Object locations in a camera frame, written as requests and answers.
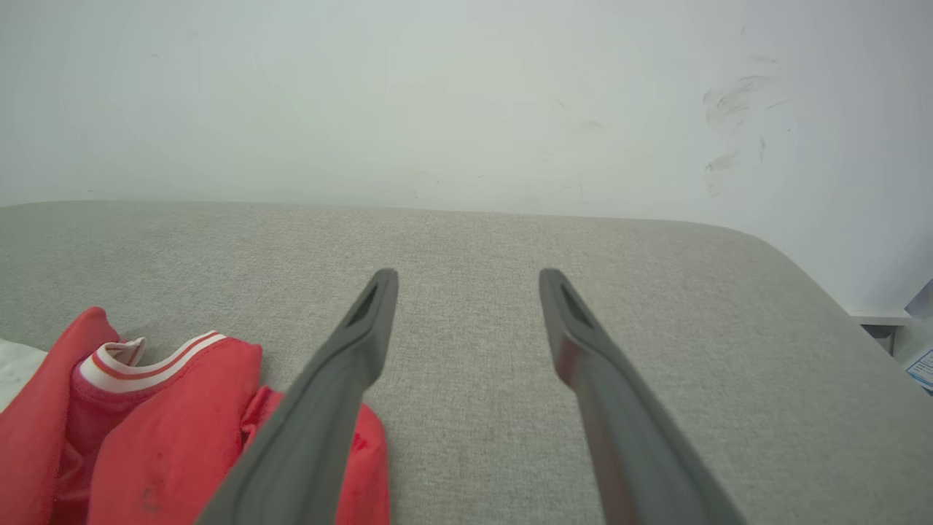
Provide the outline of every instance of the red shirt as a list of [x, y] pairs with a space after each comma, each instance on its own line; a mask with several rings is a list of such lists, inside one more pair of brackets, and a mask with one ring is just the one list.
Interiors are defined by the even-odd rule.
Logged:
[[[12, 524], [191, 523], [275, 410], [262, 348], [210, 332], [135, 366], [101, 308], [78, 317], [0, 414], [0, 516]], [[363, 405], [338, 523], [389, 523], [383, 426]]]

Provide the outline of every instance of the gray sofa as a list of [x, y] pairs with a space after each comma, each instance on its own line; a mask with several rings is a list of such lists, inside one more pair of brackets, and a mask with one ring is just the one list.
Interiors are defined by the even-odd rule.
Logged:
[[393, 209], [0, 208], [0, 337], [48, 349], [90, 305], [164, 357], [260, 343], [287, 389], [381, 267], [395, 523], [600, 523], [537, 272], [562, 269], [749, 523], [933, 522], [933, 404], [800, 268], [734, 231]]

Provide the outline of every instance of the fabric texture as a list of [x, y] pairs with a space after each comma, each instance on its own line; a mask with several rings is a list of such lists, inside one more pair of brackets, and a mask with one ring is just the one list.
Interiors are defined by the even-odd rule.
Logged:
[[48, 348], [88, 304], [148, 352], [213, 327], [285, 389], [381, 267], [399, 273], [365, 400], [393, 521], [600, 523], [537, 273], [564, 271], [749, 523], [923, 523], [933, 405], [778, 250], [656, 220], [317, 206], [0, 208], [0, 334]]
[[[81, 314], [0, 414], [0, 516], [20, 525], [188, 524], [274, 412], [262, 349], [209, 332], [135, 366], [104, 311]], [[378, 418], [363, 406], [338, 507], [341, 525], [388, 525]]]
[[13, 401], [46, 358], [40, 349], [0, 339], [0, 412]]

